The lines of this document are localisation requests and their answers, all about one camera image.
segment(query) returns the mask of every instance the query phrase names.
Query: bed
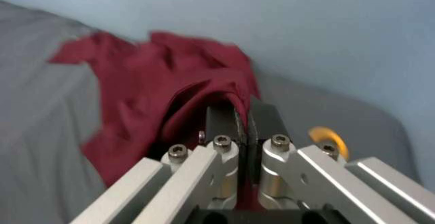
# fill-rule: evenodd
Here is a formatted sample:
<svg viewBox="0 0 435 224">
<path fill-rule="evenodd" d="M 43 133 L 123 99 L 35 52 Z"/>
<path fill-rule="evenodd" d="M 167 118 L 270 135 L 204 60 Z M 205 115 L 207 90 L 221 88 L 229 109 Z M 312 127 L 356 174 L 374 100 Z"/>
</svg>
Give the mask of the bed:
<svg viewBox="0 0 435 224">
<path fill-rule="evenodd" d="M 97 79 L 86 65 L 46 62 L 64 41 L 94 31 L 0 2 L 1 223 L 69 222 L 105 190 L 79 149 L 101 126 Z M 352 158 L 376 156 L 418 181 L 407 134 L 387 113 L 261 70 L 256 74 L 263 100 L 277 106 L 295 140 L 308 140 L 313 126 L 328 126 L 343 136 Z"/>
</svg>

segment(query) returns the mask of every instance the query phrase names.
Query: crumpled fabric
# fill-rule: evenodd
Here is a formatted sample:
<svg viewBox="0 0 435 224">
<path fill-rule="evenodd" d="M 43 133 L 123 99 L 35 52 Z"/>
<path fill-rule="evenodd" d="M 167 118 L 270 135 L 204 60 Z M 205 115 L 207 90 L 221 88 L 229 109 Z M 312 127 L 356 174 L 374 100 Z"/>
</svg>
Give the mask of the crumpled fabric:
<svg viewBox="0 0 435 224">
<path fill-rule="evenodd" d="M 87 62 L 100 86 L 102 128 L 82 152 L 111 186 L 153 144 L 197 140 L 207 106 L 231 102 L 245 127 L 259 91 L 250 59 L 235 45 L 153 32 L 132 44 L 108 33 L 67 42 L 51 63 Z"/>
</svg>

